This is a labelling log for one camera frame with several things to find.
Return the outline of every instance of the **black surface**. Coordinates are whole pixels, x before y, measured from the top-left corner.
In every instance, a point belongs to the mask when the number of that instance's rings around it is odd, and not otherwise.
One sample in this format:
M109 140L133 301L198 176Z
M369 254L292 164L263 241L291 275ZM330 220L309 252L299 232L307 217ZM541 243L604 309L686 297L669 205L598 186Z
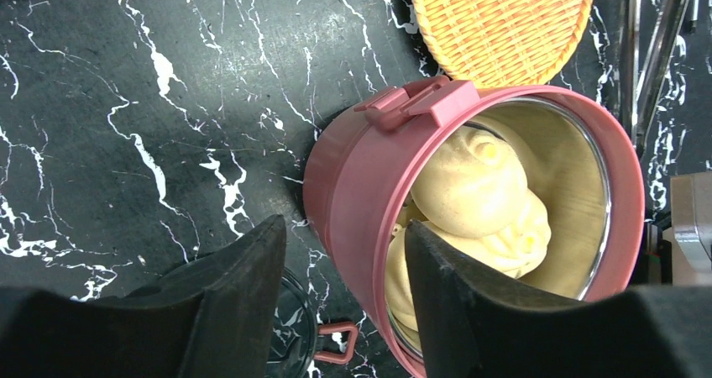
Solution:
M587 304L505 276L418 221L406 231L406 260L431 378L712 370L712 287L636 287Z
M594 0L553 84L606 103L618 1ZM678 40L643 161L656 209L670 175L712 160L702 6L696 34ZM0 41L0 283L122 296L281 213L286 266L319 319L361 322L353 362L316 367L406 375L306 226L300 180L326 119L437 73L407 0L0 0Z
M0 288L0 375L264 376L285 247L273 216L124 298Z

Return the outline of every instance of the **wicker lid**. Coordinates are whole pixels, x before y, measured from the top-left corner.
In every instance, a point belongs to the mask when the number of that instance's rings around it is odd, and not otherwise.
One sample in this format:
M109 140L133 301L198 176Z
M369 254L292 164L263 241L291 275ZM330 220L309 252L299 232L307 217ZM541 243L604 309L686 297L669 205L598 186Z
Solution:
M576 50L592 0L413 0L423 39L454 79L544 84Z

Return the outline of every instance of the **metal utensil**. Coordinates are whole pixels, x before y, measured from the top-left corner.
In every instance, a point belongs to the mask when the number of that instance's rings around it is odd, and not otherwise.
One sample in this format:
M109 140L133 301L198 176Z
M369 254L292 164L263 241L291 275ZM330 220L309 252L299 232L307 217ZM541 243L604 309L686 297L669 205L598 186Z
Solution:
M685 31L694 34L697 29L697 18L699 16L699 0L690 0L688 9L685 11Z
M631 86L633 86L635 88L635 102L631 101L630 98L628 98L628 101L623 102L628 108L621 108L621 123L623 123L624 127L626 126L624 122L627 122L626 116L628 115L623 115L623 113L627 109L630 111L629 114L632 120L632 127L630 128L631 142L636 148L638 158L642 158L645 154L647 136L650 133L652 120L657 112L657 101L662 90L662 82L668 71L675 39L680 32L688 1L662 0L662 8L657 15L651 43L638 80L635 78L636 71L631 69L637 67L637 49L635 49L635 46L638 43L636 30L639 29L639 21L636 24L633 20L639 18L640 7L635 5L628 7L626 21L623 24L623 35L630 35L636 40L622 47L620 66L621 69L626 70L625 78L627 80L624 83L624 77L621 77L620 88L621 96L627 97L627 94L631 91Z

